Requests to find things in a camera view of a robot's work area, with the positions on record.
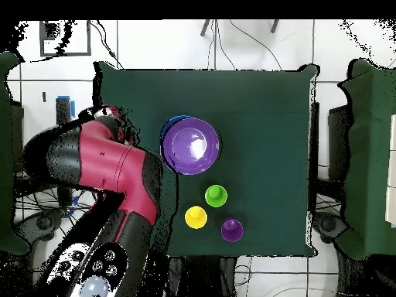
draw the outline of black cable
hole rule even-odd
[[[320,200],[322,200],[324,203],[326,203],[327,205],[329,205],[329,208],[332,207],[338,214],[340,214],[340,212],[338,210],[336,210],[334,207],[335,205],[331,205],[329,202],[326,202],[323,198],[319,197],[316,195],[316,197],[318,197]]]
[[[15,207],[15,208],[17,210],[40,210],[40,208],[32,208],[32,207]]]
[[[59,229],[63,232],[63,234],[66,236],[65,231],[62,229],[62,227],[59,227]]]
[[[320,204],[323,204],[323,203],[331,203],[331,204],[334,204],[334,206],[336,205],[336,204],[341,204],[340,202],[331,202],[331,201],[329,201],[329,202],[326,202],[326,201],[322,201],[322,202],[318,202],[318,203],[316,203],[316,205],[318,206],[318,205],[320,205]]]
[[[48,193],[47,191],[42,191],[41,193],[45,193],[46,195],[55,198],[56,201],[58,201],[58,199],[55,197],[55,194],[51,195],[50,193]]]
[[[247,284],[250,280],[251,280],[251,276],[253,275],[253,273],[251,272],[251,268],[250,268],[250,266],[247,266],[247,265],[237,265],[236,267],[235,267],[235,270],[237,270],[237,268],[239,268],[239,267],[246,267],[248,270],[249,270],[249,278],[247,278],[247,281],[246,282],[242,282],[242,283],[240,283],[240,284],[236,284],[235,285],[235,287],[238,287],[238,286],[242,286],[242,285],[244,285],[244,284]]]
[[[69,215],[70,215],[76,222],[78,222],[78,219],[76,219],[76,218],[74,217],[73,214],[71,214],[71,213],[69,212]]]
[[[391,62],[387,68],[391,67],[395,61],[396,61],[396,60],[394,60],[393,62]]]
[[[341,203],[337,203],[337,204],[334,204],[332,206],[317,207],[316,210],[324,210],[325,208],[333,208],[334,210],[336,210],[334,207],[335,206],[340,206],[340,205],[341,205]]]
[[[218,36],[219,36],[219,44],[220,44],[221,51],[223,51],[223,54],[224,54],[225,57],[228,59],[228,61],[231,63],[232,67],[233,67],[235,70],[237,70],[237,69],[235,68],[234,64],[232,63],[232,61],[230,60],[230,58],[228,58],[227,54],[224,52],[223,46],[221,45],[220,29],[219,29],[219,22],[218,22],[218,21],[216,22],[216,25],[217,25],[217,34],[218,34]]]
[[[55,193],[53,192],[53,190],[51,189],[51,193],[53,194],[53,198],[55,198],[56,199],[56,201],[58,201],[59,202],[59,199],[58,199],[58,197],[56,197],[55,196]]]
[[[27,204],[27,205],[31,205],[31,206],[37,206],[36,204],[34,204],[34,203],[30,203],[30,202],[20,202],[20,201],[18,201],[17,203],[22,203],[22,204]],[[52,206],[47,206],[47,205],[40,205],[40,206],[37,206],[38,207],[38,209],[39,210],[48,210],[48,209],[54,209],[54,208],[59,208],[59,207],[52,207]]]
[[[257,39],[255,39],[253,36],[251,36],[250,34],[247,34],[245,31],[242,31],[239,27],[235,26],[235,24],[232,23],[232,21],[230,20],[230,23],[233,27],[235,27],[236,29],[239,29],[243,34],[246,34],[247,36],[249,36],[250,38],[252,38],[254,41],[256,41],[257,43],[260,43],[263,47],[265,47],[265,49],[267,49],[271,55],[275,58],[276,63],[278,64],[280,70],[282,70],[281,64],[278,62],[278,60],[276,59],[276,56],[274,55],[274,53],[264,44],[261,43],[260,41],[258,41]]]
[[[69,219],[71,225],[74,227],[74,222],[71,220],[70,213],[66,212],[67,218]]]
[[[212,24],[210,25],[210,29],[212,30],[213,40],[212,40],[212,42],[211,42],[210,45],[209,45],[209,52],[208,52],[208,54],[207,54],[207,69],[209,69],[210,49],[212,48],[212,44],[213,44],[213,42],[214,42],[213,22],[214,22],[214,19],[212,19]]]
[[[33,193],[33,197],[34,197],[34,200],[35,200],[35,201],[36,201],[36,203],[37,203],[37,206],[38,206],[40,209],[44,210],[44,208],[43,208],[43,207],[41,207],[41,206],[39,205],[39,201],[37,200],[36,193]]]
[[[124,69],[124,67],[121,65],[121,63],[117,60],[117,57],[115,56],[115,54],[113,53],[113,51],[111,51],[110,47],[108,46],[107,42],[106,42],[106,29],[104,29],[103,25],[101,25],[101,23],[97,20],[97,24],[99,26],[101,26],[101,28],[103,29],[104,32],[104,40],[103,40],[103,35],[101,33],[101,31],[99,30],[99,28],[92,24],[92,22],[90,22],[90,24],[99,32],[99,35],[101,36],[101,42],[104,46],[104,48],[106,48],[106,50],[108,51],[108,53],[110,54],[111,57],[113,57],[115,59],[115,61],[118,63],[118,65],[120,65],[120,67],[122,69]]]

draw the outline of green cloth panel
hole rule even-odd
[[[0,251],[25,254],[29,245],[12,231],[15,216],[14,205],[14,159],[12,154],[12,123],[9,90],[6,77],[18,65],[19,60],[13,53],[0,54]]]
[[[346,175],[344,216],[351,228],[337,243],[352,259],[396,255],[396,229],[385,221],[391,116],[396,114],[396,71],[365,59],[350,64],[341,85],[351,104],[350,168]]]
[[[206,172],[181,176],[164,168],[161,214],[152,247],[168,255],[313,256],[306,244],[310,87],[314,65],[299,71],[116,70],[100,62],[101,99],[124,108],[140,131],[139,147],[159,157],[159,133],[171,117],[209,122],[222,139]],[[228,192],[219,208],[205,203],[216,183]],[[206,225],[191,229],[184,214],[205,209]],[[244,225],[237,243],[221,237],[226,217]]]

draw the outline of metal stand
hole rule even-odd
[[[203,24],[202,31],[201,31],[201,36],[205,35],[205,33],[207,31],[207,26],[209,26],[209,22],[210,22],[210,19],[205,19],[205,23]],[[274,24],[272,24],[271,33],[275,33],[276,28],[278,27],[278,23],[279,23],[279,19],[276,19],[274,21]]]

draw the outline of blue cup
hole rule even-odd
[[[177,121],[181,121],[184,118],[193,118],[192,116],[188,116],[188,115],[178,115],[178,116],[174,116],[172,117],[170,120],[168,120],[164,126],[162,127],[161,133],[159,135],[159,137],[161,138],[161,140],[164,138],[165,133],[169,130],[169,128],[174,125]]]

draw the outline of yellow cup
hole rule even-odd
[[[202,207],[193,206],[186,211],[186,223],[193,229],[200,229],[207,222],[207,212]]]

